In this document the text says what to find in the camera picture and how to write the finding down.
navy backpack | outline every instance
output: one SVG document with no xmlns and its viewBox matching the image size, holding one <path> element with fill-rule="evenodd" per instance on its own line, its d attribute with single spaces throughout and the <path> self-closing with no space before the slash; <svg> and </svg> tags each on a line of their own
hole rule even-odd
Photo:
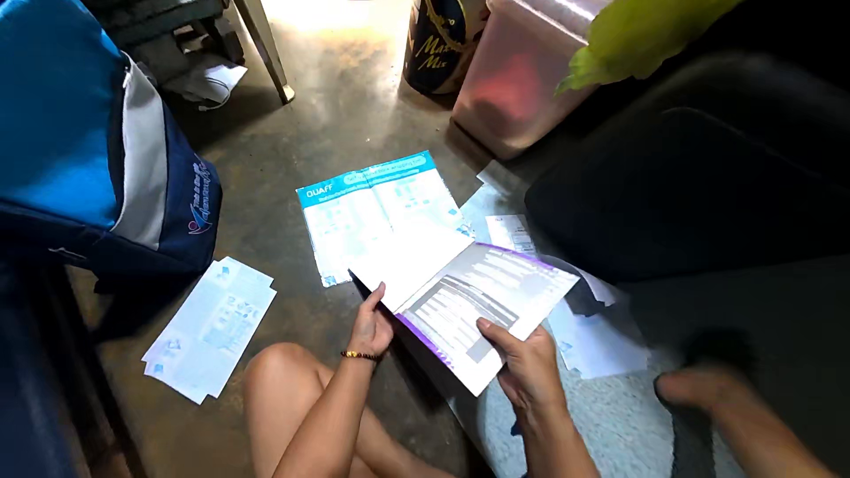
<svg viewBox="0 0 850 478">
<path fill-rule="evenodd" d="M 0 241 L 99 276 L 192 274 L 221 185 L 78 0 L 0 0 Z"/>
</svg>

knee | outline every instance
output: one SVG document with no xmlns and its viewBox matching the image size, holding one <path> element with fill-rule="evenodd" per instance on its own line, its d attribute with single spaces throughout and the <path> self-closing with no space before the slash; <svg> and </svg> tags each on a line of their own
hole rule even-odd
<svg viewBox="0 0 850 478">
<path fill-rule="evenodd" d="M 245 370 L 245 390 L 261 382 L 293 380 L 305 373 L 315 373 L 315 358 L 301 345 L 281 342 L 266 347 L 256 354 Z"/>
</svg>

pink container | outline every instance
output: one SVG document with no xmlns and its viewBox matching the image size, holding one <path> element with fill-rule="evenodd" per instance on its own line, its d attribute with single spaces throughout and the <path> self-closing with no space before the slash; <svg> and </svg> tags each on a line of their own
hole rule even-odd
<svg viewBox="0 0 850 478">
<path fill-rule="evenodd" d="M 501 159 L 517 156 L 595 87 L 553 96 L 609 0 L 487 0 L 491 15 L 452 119 Z"/>
</svg>

purple border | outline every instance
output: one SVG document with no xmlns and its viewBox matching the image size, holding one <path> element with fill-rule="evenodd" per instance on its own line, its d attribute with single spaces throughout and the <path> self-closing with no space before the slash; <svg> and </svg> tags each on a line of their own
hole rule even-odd
<svg viewBox="0 0 850 478">
<path fill-rule="evenodd" d="M 475 244 L 478 245 L 478 246 L 487 246 L 488 248 L 494 248 L 494 249 L 502 251 L 504 253 L 511 253 L 511 254 L 513 254 L 515 256 L 519 256 L 523 259 L 530 260 L 531 262 L 533 262 L 535 264 L 542 265 L 547 270 L 555 269 L 554 265 L 547 264 L 547 263 L 543 262 L 542 260 L 540 260 L 536 257 L 529 256 L 528 254 L 518 253 L 517 251 L 514 251 L 512 249 L 503 248 L 502 246 L 494 246 L 493 244 L 488 244 L 486 242 L 475 242 Z"/>
<path fill-rule="evenodd" d="M 419 330 L 417 326 L 413 325 L 411 321 L 407 320 L 407 317 L 405 317 L 403 314 L 396 314 L 395 318 L 399 319 L 401 323 L 405 324 L 405 327 L 410 329 L 410 331 L 413 332 L 413 335 L 416 335 L 416 338 L 419 339 L 420 342 L 425 344 L 425 346 L 428 347 L 428 349 L 431 350 L 433 354 L 436 355 L 437 358 L 439 358 L 440 361 L 442 361 L 448 368 L 454 370 L 454 367 L 449 361 L 449 357 L 442 351 L 440 351 L 439 347 L 435 345 L 434 342 L 431 341 L 431 339 L 425 337 L 425 334 L 422 333 L 422 331 Z"/>
</svg>

backpack logo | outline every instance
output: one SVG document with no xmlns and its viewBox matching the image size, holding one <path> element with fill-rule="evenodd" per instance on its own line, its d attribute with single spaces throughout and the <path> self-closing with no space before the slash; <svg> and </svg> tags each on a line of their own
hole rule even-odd
<svg viewBox="0 0 850 478">
<path fill-rule="evenodd" d="M 192 164 L 195 170 L 195 194 L 190 208 L 193 220 L 189 221 L 189 233 L 201 234 L 213 226 L 210 222 L 210 171 L 203 162 Z"/>
</svg>

